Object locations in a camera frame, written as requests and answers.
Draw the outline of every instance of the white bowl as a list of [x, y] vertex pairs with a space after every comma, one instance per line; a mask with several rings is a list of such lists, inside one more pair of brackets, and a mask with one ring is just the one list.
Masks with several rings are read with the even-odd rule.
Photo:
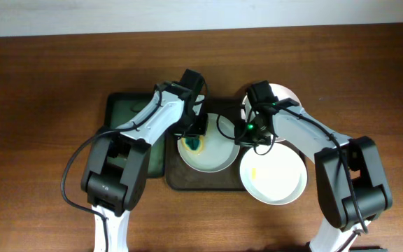
[[[268, 148], [258, 146], [257, 152], [265, 153]], [[296, 200], [307, 185], [307, 170], [301, 157], [279, 143], [266, 155], [248, 150], [242, 157], [240, 176], [243, 186], [254, 198], [273, 205]]]
[[[214, 113], [208, 114], [206, 134], [201, 138], [204, 147], [199, 153], [185, 148], [184, 139], [177, 142], [178, 152], [183, 161], [199, 172], [219, 172], [230, 166], [239, 154], [240, 146], [219, 133], [216, 125], [217, 116]], [[219, 126], [224, 134], [234, 137], [234, 124], [231, 121], [221, 116]]]

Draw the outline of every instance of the wooden table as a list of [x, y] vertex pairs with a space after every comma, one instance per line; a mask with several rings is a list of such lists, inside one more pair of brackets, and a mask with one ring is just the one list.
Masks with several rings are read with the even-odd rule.
[[[200, 71], [213, 96], [262, 79], [293, 90], [321, 122], [379, 147], [393, 208], [356, 245], [403, 251], [403, 24], [0, 38], [0, 251], [91, 251], [94, 217], [65, 204], [72, 152], [112, 92], [151, 92]], [[86, 204], [71, 169], [69, 197]], [[257, 251], [302, 245], [323, 215], [314, 167], [305, 193], [269, 206], [246, 192], [176, 192], [150, 179], [132, 212], [132, 251]]]

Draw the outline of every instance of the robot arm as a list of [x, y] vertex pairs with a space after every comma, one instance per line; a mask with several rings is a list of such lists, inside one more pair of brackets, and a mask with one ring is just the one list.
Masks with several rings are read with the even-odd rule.
[[[196, 136], [206, 131], [206, 117], [198, 116], [203, 95], [203, 77], [186, 70], [179, 82], [158, 86], [150, 103], [118, 134], [98, 138], [93, 144], [85, 168], [81, 188], [87, 193], [96, 218], [94, 251], [127, 252], [127, 226], [130, 211], [145, 188], [150, 147], [167, 130], [175, 135]], [[107, 162], [107, 157], [123, 156], [124, 167]]]
[[[315, 164], [318, 201], [325, 219], [310, 249], [313, 252], [347, 251], [357, 234], [393, 203], [376, 145], [366, 136], [352, 139], [335, 132], [311, 117], [298, 102], [290, 98], [279, 101], [276, 95], [266, 81], [247, 89], [250, 106], [246, 106], [246, 114], [254, 113], [247, 123], [257, 127], [253, 127], [256, 130], [249, 132], [246, 138], [263, 140], [269, 134], [282, 137]], [[341, 162], [337, 146], [348, 167]], [[345, 168], [360, 171], [360, 177], [352, 180], [352, 186], [348, 184], [349, 173], [346, 175]]]

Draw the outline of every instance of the dark tray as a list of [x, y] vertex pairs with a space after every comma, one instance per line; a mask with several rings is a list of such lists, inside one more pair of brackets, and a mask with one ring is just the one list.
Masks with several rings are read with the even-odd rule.
[[[233, 99], [209, 99], [202, 107], [202, 113], [217, 113], [225, 116], [231, 122], [241, 120], [241, 100]], [[249, 148], [241, 148], [236, 160], [222, 171], [206, 173], [197, 171], [188, 166], [177, 149], [177, 138], [166, 135], [166, 182], [174, 190], [219, 190], [219, 191], [244, 191], [239, 167], [243, 154]], [[293, 149], [300, 155], [305, 163], [304, 155], [287, 141], [279, 142]]]

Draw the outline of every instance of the small white bowl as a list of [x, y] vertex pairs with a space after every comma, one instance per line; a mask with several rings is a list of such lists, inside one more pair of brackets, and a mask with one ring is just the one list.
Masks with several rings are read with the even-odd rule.
[[[268, 146], [258, 146], [265, 153]], [[291, 148], [275, 143], [266, 155], [253, 149], [242, 157], [240, 176], [245, 189], [257, 200], [272, 204], [288, 204], [304, 192], [307, 170], [301, 157]]]
[[[227, 168], [236, 160], [240, 151], [240, 146], [219, 133], [216, 125], [217, 116], [214, 113], [208, 114], [206, 134], [201, 137], [203, 143], [198, 153], [184, 147], [184, 139], [177, 142], [178, 152], [183, 161], [199, 172], [219, 172]], [[234, 137], [234, 124], [226, 117], [220, 117], [219, 126], [224, 134]]]

